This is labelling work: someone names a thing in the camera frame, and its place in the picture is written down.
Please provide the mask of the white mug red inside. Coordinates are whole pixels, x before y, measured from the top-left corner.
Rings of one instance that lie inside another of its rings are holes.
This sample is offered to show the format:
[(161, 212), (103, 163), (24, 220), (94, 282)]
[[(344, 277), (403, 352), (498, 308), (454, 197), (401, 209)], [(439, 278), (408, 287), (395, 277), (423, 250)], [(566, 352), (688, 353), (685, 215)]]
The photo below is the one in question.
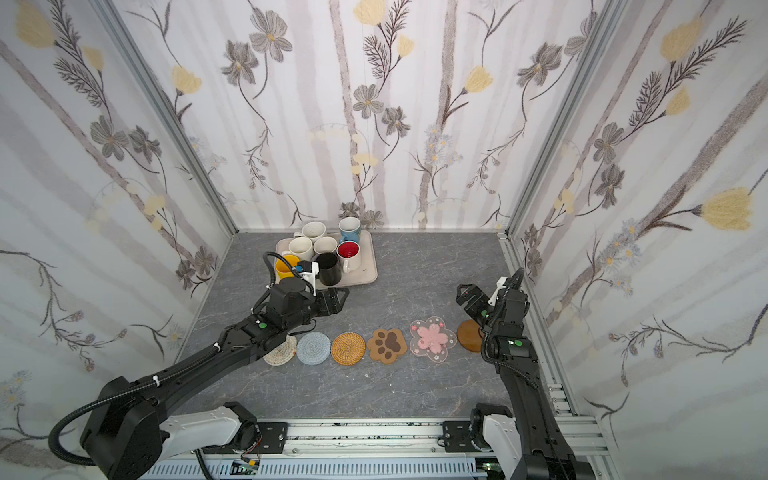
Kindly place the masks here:
[(361, 247), (357, 242), (348, 240), (340, 243), (337, 247), (337, 256), (339, 257), (344, 274), (351, 273), (360, 268), (362, 254)]

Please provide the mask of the white woven round coaster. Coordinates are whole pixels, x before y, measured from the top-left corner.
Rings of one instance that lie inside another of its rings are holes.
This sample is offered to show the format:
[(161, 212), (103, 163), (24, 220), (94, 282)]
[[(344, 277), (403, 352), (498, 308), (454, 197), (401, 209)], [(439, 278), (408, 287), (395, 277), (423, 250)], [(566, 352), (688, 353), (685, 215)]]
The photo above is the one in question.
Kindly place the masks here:
[(265, 363), (277, 367), (288, 363), (294, 358), (297, 351), (298, 341), (295, 336), (287, 335), (286, 340), (277, 346), (274, 350), (263, 357)]

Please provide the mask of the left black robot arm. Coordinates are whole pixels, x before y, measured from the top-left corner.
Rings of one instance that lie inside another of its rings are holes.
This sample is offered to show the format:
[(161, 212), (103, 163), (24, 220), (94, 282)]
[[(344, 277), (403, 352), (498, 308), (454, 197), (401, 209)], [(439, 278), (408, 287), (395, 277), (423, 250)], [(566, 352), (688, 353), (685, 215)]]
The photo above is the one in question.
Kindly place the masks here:
[(317, 289), (297, 270), (284, 280), (269, 275), (249, 315), (212, 345), (136, 381), (118, 377), (97, 400), (65, 415), (48, 435), (51, 453), (70, 464), (96, 466), (109, 479), (140, 478), (171, 456), (179, 434), (170, 419), (180, 406), (271, 353), (292, 330), (340, 313), (349, 296), (346, 288)]

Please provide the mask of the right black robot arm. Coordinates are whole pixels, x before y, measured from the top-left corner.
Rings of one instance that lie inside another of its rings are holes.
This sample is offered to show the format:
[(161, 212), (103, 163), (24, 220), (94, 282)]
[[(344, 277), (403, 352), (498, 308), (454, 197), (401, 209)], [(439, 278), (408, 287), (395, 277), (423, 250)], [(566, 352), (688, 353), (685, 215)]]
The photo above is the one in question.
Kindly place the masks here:
[(538, 355), (524, 334), (530, 303), (523, 278), (522, 268), (499, 278), (492, 295), (475, 284), (457, 287), (456, 303), (482, 332), (481, 357), (494, 367), (511, 403), (477, 404), (469, 442), (492, 451), (506, 479), (593, 479), (592, 466), (577, 458), (547, 401)]

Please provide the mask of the brown paw-shaped coaster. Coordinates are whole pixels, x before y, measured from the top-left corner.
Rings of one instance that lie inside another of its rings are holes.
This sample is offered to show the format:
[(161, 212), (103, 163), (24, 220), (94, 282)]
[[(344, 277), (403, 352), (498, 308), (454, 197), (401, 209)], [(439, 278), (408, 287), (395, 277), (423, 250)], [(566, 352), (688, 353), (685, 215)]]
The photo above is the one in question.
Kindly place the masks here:
[(377, 329), (366, 342), (373, 361), (391, 365), (408, 352), (408, 344), (400, 329)]

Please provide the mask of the blue-grey round knitted coaster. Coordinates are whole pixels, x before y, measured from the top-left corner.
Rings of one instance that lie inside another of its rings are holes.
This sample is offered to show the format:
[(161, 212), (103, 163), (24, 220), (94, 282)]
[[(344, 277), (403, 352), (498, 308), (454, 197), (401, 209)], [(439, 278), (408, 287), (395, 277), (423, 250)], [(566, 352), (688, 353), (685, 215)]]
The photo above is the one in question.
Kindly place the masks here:
[(296, 356), (305, 365), (319, 365), (329, 356), (331, 341), (323, 333), (306, 333), (297, 344)]

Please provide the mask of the brown wooden round coaster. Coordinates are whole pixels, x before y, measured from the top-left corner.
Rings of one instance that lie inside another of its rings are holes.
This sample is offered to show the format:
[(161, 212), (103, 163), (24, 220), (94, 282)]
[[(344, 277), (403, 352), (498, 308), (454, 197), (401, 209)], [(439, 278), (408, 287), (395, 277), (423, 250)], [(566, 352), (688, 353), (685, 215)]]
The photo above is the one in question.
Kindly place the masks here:
[(458, 327), (458, 342), (464, 349), (470, 352), (481, 352), (483, 338), (482, 329), (474, 320), (466, 320)]

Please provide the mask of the yellow mug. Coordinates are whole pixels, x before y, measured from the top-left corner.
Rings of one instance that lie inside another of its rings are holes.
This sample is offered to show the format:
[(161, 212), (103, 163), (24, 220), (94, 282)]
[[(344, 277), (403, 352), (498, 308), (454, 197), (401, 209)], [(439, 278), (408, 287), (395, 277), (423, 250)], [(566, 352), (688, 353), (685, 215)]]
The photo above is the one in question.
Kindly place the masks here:
[(293, 254), (286, 254), (282, 256), (282, 260), (275, 260), (275, 272), (280, 280), (285, 278), (291, 278), (294, 276), (293, 270), (298, 265), (300, 258)]

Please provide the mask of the pink flower coaster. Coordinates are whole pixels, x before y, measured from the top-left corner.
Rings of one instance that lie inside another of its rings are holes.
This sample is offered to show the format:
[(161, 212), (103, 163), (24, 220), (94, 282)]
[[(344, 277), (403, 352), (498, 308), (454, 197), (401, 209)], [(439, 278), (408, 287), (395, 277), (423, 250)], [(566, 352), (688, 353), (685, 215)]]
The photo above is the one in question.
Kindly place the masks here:
[(417, 357), (424, 357), (434, 363), (443, 363), (450, 349), (458, 344), (456, 334), (446, 327), (445, 321), (438, 316), (411, 323), (410, 352)]

